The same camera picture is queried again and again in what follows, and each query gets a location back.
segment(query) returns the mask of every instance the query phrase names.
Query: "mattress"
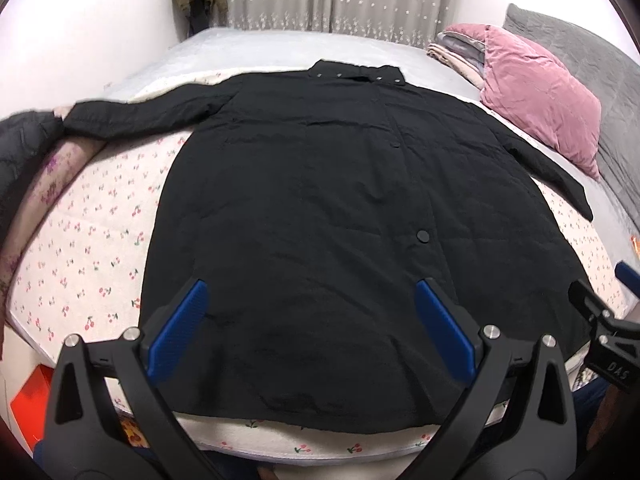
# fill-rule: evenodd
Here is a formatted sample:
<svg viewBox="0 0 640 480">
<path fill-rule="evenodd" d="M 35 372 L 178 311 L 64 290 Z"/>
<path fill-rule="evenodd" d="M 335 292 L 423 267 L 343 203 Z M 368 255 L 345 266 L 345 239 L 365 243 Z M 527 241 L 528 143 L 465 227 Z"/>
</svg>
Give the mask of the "mattress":
<svg viewBox="0 0 640 480">
<path fill-rule="evenodd" d="M 412 84 L 482 107 L 475 87 L 416 48 L 351 36 L 227 29 L 207 30 L 176 46 L 162 61 L 109 89 L 105 97 L 141 100 L 185 82 L 216 84 L 241 72 L 307 69 L 318 59 L 395 65 Z M 596 292 L 616 316 L 623 317 L 634 301 L 621 290 L 611 263 L 626 260 L 636 268 L 639 263 L 628 240 L 630 224 L 622 208 L 610 200 L 606 188 L 508 125 L 585 186 L 594 211 L 593 224 L 553 189 L 538 183 Z M 82 170 L 36 232 L 12 283 L 8 318 L 52 364 L 69 333 L 100 340 L 117 337 L 125 328 L 137 325 L 158 199 L 172 161 L 189 134 L 185 130 L 110 144 Z M 568 362 L 568 369 L 579 362 L 578 355 Z M 117 382 L 108 380 L 108 387 L 116 406 L 129 411 Z M 503 409 L 498 406 L 493 417 L 499 417 Z M 394 434 L 354 435 L 263 420 L 177 416 L 203 449 L 292 465 L 411 455 L 437 429 L 426 426 Z"/>
</svg>

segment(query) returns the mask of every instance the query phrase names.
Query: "pillowcase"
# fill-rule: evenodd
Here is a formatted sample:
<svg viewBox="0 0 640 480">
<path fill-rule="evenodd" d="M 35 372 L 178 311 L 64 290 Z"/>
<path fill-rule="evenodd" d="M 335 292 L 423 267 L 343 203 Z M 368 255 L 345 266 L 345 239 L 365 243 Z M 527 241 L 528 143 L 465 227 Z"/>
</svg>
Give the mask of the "pillowcase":
<svg viewBox="0 0 640 480">
<path fill-rule="evenodd" d="M 600 101 L 546 48 L 493 25 L 447 31 L 485 45 L 482 104 L 598 179 Z"/>
</svg>

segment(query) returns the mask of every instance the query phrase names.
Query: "jacket collar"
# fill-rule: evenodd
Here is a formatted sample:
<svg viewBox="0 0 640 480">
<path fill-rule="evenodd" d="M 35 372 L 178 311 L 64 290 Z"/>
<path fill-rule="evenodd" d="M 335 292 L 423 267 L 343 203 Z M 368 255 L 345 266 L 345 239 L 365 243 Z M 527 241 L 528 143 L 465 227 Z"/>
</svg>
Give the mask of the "jacket collar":
<svg viewBox="0 0 640 480">
<path fill-rule="evenodd" d="M 346 78 L 368 80 L 372 83 L 385 83 L 397 86 L 404 86 L 406 81 L 400 69 L 395 66 L 357 66 L 337 61 L 320 60 L 313 65 L 308 74 L 311 77 L 319 78 Z"/>
</svg>

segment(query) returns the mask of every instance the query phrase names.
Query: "gray pillow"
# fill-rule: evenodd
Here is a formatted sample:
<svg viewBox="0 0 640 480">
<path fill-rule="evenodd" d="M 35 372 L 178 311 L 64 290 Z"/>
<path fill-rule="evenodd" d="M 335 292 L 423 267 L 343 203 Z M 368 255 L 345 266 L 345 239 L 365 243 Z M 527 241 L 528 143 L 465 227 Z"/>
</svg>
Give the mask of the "gray pillow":
<svg viewBox="0 0 640 480">
<path fill-rule="evenodd" d="M 640 229 L 640 65 L 601 37 L 509 5 L 504 28 L 558 56 L 600 100 L 600 174 Z"/>
</svg>

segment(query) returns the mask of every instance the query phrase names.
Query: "black jacket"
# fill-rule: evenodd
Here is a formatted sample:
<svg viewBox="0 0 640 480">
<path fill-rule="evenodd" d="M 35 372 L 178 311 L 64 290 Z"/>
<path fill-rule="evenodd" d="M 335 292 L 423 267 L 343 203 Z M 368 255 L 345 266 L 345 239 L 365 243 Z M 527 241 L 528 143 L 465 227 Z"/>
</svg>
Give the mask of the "black jacket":
<svg viewBox="0 0 640 480">
<path fill-rule="evenodd" d="M 566 358 L 588 339 L 567 290 L 586 274 L 528 172 L 592 219 L 582 187 L 473 104 L 397 68 L 185 85 L 85 102 L 100 138 L 199 123 L 162 190 L 141 321 L 188 276 L 206 320 L 161 391 L 178 412 L 353 433 L 441 422 L 460 393 L 414 312 L 437 280 L 482 326 Z"/>
</svg>

